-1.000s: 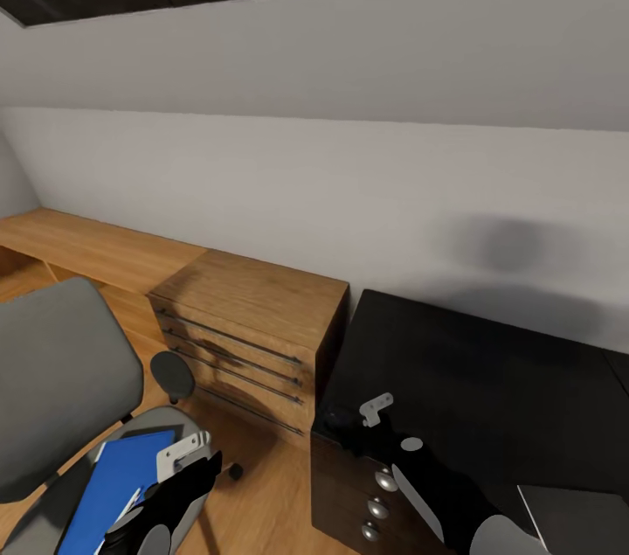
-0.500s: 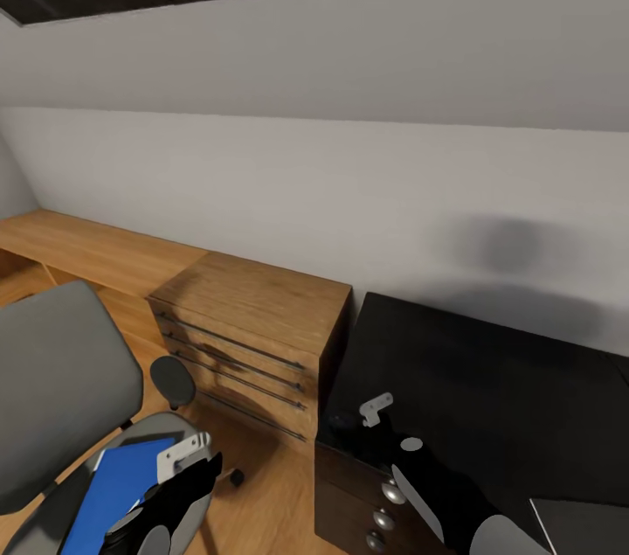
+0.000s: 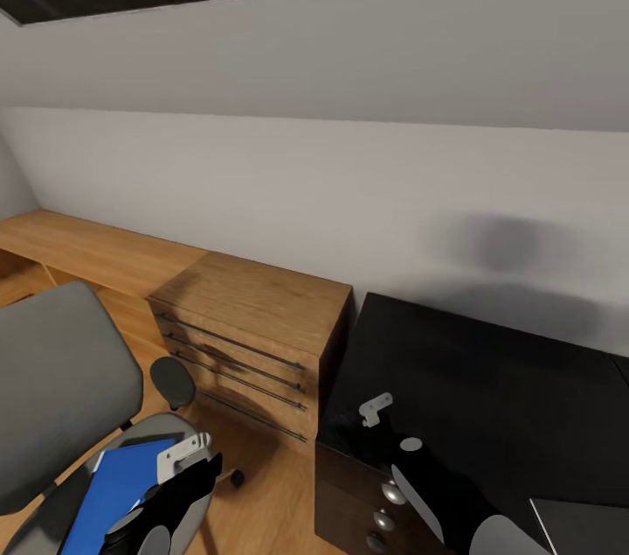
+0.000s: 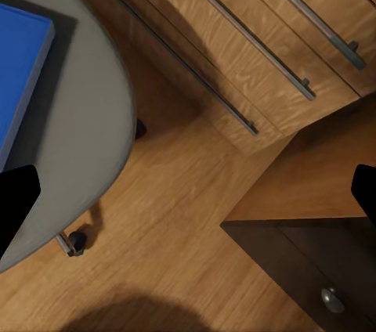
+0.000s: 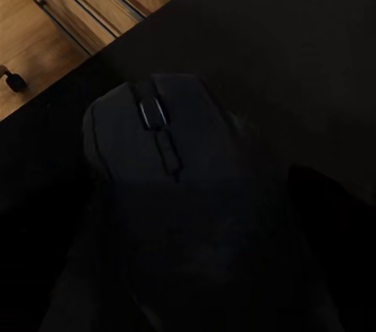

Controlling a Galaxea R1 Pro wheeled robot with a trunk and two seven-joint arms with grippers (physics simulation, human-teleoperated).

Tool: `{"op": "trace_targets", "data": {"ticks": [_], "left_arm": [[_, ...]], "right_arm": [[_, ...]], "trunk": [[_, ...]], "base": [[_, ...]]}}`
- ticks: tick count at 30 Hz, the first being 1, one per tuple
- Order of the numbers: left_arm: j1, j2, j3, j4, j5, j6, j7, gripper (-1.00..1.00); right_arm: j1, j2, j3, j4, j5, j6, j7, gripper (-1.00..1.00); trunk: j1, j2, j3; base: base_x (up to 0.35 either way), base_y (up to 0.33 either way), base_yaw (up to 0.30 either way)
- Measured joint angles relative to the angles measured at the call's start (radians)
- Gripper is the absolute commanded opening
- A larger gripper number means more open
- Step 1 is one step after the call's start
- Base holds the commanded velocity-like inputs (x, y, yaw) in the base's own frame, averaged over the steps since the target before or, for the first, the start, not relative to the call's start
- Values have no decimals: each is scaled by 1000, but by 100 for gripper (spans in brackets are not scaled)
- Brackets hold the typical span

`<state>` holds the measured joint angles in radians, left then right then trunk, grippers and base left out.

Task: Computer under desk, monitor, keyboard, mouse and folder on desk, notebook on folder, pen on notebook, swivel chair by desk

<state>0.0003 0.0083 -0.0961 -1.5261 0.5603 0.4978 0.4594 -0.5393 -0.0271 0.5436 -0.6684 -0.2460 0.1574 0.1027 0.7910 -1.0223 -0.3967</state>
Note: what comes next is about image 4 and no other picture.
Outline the folder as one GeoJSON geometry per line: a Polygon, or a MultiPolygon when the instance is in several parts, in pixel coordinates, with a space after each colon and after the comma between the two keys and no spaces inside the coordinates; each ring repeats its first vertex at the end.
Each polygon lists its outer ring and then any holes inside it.
{"type": "Polygon", "coordinates": [[[0,3],[0,173],[55,34],[52,18],[0,3]]]}

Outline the swivel chair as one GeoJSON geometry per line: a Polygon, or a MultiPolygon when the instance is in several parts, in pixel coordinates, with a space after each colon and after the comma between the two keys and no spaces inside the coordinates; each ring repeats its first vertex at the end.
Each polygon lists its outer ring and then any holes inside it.
{"type": "Polygon", "coordinates": [[[41,194],[0,258],[0,273],[56,238],[83,255],[85,233],[64,230],[105,194],[124,170],[137,118],[128,69],[86,0],[0,0],[46,18],[56,32],[3,172],[33,164],[41,194]]]}

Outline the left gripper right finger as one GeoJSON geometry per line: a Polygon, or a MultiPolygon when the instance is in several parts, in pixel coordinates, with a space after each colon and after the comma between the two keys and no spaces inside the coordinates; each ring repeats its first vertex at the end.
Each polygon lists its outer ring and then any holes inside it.
{"type": "Polygon", "coordinates": [[[376,168],[359,164],[352,179],[351,191],[376,228],[376,168]]]}

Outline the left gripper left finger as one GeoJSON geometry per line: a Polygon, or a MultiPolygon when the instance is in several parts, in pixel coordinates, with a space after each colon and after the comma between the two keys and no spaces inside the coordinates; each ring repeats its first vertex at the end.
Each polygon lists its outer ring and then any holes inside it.
{"type": "Polygon", "coordinates": [[[33,164],[0,173],[0,258],[40,194],[33,164]]]}

